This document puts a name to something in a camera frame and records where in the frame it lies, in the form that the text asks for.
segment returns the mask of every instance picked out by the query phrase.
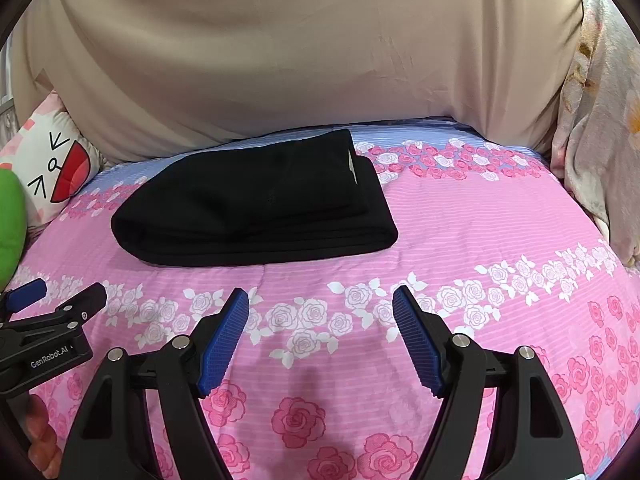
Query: metal screw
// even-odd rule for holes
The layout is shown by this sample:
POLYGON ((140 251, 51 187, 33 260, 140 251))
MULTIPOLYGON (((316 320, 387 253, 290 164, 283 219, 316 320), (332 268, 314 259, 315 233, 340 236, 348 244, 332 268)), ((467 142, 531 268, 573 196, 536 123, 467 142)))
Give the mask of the metal screw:
POLYGON ((112 348, 111 350, 109 350, 109 353, 107 354, 107 358, 109 359, 109 361, 115 362, 122 359, 123 355, 124 355, 124 352, 122 351, 122 348, 112 348))
POLYGON ((455 346, 460 348, 466 348, 471 344, 471 339, 464 334, 455 334, 451 340, 455 346))
POLYGON ((518 352, 525 359, 533 359, 536 356, 536 353, 534 352, 533 348, 531 348, 530 346, 521 346, 518 352))
POLYGON ((190 342, 191 341, 187 336, 179 335, 178 337, 174 338, 173 341, 171 341, 171 344, 175 349, 182 350, 183 348, 187 348, 190 342))

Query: folded black cloth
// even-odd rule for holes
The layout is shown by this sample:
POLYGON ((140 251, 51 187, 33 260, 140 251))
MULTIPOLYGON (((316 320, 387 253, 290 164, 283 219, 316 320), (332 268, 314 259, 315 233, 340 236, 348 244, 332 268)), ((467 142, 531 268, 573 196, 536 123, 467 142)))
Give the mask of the folded black cloth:
POLYGON ((398 239, 348 130, 182 158, 136 190, 111 229, 140 260, 176 267, 319 260, 398 239))

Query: white pillow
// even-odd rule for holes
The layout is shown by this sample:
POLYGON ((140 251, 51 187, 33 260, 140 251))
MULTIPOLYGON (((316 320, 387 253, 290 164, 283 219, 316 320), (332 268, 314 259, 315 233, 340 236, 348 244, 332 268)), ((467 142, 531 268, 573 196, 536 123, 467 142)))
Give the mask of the white pillow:
POLYGON ((81 134, 54 90, 0 151, 26 196, 28 231, 42 230, 100 170, 100 152, 81 134))

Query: bed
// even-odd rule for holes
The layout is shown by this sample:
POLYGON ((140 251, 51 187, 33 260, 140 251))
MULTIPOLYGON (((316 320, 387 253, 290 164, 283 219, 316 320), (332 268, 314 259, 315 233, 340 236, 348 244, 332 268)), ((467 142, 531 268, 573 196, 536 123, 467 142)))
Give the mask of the bed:
MULTIPOLYGON (((115 166, 72 199, 12 283, 47 282, 46 298, 24 316, 47 312, 93 282, 107 290, 106 308, 85 327, 94 359, 36 390, 59 436, 68 434, 110 348, 159 348, 190 332, 240 286, 250 295, 249 322, 225 381, 202 403, 233 477, 324 480, 318 467, 329 460, 341 472, 335 478, 405 479, 439 407, 420 386, 393 320, 389 300, 407 285, 424 311, 484 348, 536 350, 571 420, 588 478, 599 478, 640 412, 638 272, 620 264, 526 148, 485 142, 447 119, 349 128, 357 151, 374 163, 400 233, 379 253, 237 268, 144 264, 117 245, 110 218, 178 157, 115 166), (380 454, 395 460, 374 460, 380 454)), ((483 401, 465 480, 480 473, 494 399, 490 392, 483 401)), ((158 399, 150 397, 149 405, 162 474, 177 479, 158 399)))

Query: pillow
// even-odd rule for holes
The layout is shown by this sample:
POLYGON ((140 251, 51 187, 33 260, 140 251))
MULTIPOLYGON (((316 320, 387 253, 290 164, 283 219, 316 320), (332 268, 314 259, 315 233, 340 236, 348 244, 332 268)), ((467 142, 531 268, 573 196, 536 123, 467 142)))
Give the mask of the pillow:
POLYGON ((31 234, 58 216, 69 197, 98 173, 101 158, 51 92, 0 151, 0 168, 12 170, 22 184, 31 234))
POLYGON ((0 169, 0 292, 18 267, 27 232, 24 193, 20 180, 9 170, 0 169))
POLYGON ((114 161, 441 115, 544 152, 581 3, 34 0, 14 30, 15 107, 24 120, 56 88, 114 161))

